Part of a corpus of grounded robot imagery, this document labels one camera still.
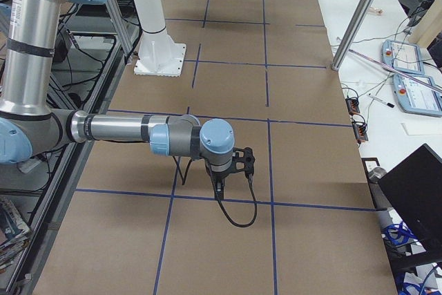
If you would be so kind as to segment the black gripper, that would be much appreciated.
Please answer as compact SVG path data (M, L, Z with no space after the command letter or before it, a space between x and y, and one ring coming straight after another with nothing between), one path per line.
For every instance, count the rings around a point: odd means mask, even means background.
M215 187L215 198L217 200L224 199L225 178L230 174L230 168L223 171L214 171L210 164L206 164L206 172L211 179L212 185Z

